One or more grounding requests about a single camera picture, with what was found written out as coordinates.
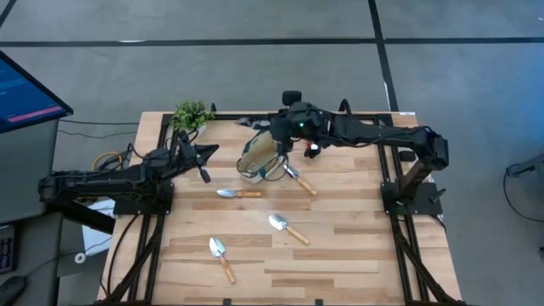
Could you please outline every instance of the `white paper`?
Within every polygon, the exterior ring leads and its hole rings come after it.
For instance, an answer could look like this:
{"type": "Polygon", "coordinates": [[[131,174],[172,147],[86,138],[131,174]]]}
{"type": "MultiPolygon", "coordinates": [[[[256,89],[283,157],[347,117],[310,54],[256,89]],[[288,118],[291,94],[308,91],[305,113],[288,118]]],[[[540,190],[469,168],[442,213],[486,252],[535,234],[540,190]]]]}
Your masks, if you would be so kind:
{"type": "MultiPolygon", "coordinates": [[[[106,200],[106,201],[96,202],[93,205],[89,206],[88,208],[99,211],[99,213],[103,213],[110,217],[113,217],[113,207],[115,205],[116,203],[113,200],[106,200]]],[[[104,250],[107,250],[110,248],[111,240],[108,240],[108,239],[111,238],[111,235],[103,233],[101,231],[97,231],[95,229],[91,229],[85,225],[82,226],[82,230],[83,230],[83,243],[85,244],[85,255],[93,256],[94,254],[103,252],[104,250]]]]}

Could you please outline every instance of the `keyboard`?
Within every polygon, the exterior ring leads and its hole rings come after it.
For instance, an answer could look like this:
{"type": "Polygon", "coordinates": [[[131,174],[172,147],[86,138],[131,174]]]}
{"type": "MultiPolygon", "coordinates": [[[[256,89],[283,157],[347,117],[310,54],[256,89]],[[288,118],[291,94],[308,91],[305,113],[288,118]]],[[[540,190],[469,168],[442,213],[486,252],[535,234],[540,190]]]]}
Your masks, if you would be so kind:
{"type": "Polygon", "coordinates": [[[0,225],[0,274],[16,269],[15,227],[12,224],[0,225]]]}

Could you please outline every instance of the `wooden handle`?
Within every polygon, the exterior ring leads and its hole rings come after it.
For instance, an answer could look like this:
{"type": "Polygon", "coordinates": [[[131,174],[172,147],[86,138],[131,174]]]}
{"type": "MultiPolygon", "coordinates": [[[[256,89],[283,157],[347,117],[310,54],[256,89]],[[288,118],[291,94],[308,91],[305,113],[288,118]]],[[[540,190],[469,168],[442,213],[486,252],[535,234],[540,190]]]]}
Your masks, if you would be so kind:
{"type": "Polygon", "coordinates": [[[302,242],[305,246],[307,246],[309,244],[309,240],[306,239],[303,235],[300,235],[300,233],[298,233],[296,230],[294,230],[291,226],[287,225],[286,230],[289,232],[289,234],[293,235],[300,242],[302,242]]]}
{"type": "Polygon", "coordinates": [[[312,194],[312,196],[315,196],[317,195],[317,191],[313,190],[312,189],[312,186],[310,186],[308,184],[308,182],[306,182],[305,180],[301,179],[301,178],[297,178],[297,181],[299,184],[301,184],[309,193],[312,194]]]}
{"type": "Polygon", "coordinates": [[[234,285],[236,283],[235,274],[232,273],[229,262],[224,257],[221,257],[221,265],[223,266],[224,273],[229,278],[230,283],[234,285]]]}
{"type": "Polygon", "coordinates": [[[261,197],[263,193],[261,191],[239,191],[236,192],[236,196],[239,197],[261,197]]]}

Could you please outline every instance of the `screen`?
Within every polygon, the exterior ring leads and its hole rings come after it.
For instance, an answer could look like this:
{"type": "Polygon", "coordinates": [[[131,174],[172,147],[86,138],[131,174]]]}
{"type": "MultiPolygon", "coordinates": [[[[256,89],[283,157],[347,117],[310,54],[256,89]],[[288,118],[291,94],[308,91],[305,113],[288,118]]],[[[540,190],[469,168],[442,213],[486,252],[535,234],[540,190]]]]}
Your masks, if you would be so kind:
{"type": "Polygon", "coordinates": [[[0,133],[65,116],[55,98],[0,58],[0,133]]]}

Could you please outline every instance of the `potted plant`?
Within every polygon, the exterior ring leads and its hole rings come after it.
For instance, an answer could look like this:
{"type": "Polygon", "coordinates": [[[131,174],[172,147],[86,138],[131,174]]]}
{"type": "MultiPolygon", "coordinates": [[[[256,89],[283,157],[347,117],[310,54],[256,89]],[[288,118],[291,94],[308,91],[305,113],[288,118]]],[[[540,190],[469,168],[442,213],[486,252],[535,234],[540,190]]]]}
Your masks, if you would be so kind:
{"type": "Polygon", "coordinates": [[[206,122],[213,120],[214,117],[212,112],[206,111],[202,100],[186,99],[184,103],[176,105],[176,112],[170,123],[174,130],[184,129],[187,132],[198,130],[198,133],[203,133],[206,131],[206,122]]]}

